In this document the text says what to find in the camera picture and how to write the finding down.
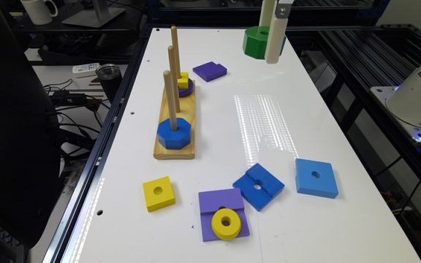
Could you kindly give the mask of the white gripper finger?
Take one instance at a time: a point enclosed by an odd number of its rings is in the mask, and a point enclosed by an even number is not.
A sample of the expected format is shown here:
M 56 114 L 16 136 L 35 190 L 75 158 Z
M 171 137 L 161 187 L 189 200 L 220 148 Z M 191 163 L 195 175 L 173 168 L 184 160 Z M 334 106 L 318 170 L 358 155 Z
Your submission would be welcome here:
M 269 26 L 270 31 L 266 47 L 266 58 L 274 59 L 279 55 L 281 41 L 284 38 L 293 3 L 294 0 L 276 0 L 275 13 Z
M 270 26 L 275 13 L 276 0 L 263 0 L 259 17 L 259 26 Z

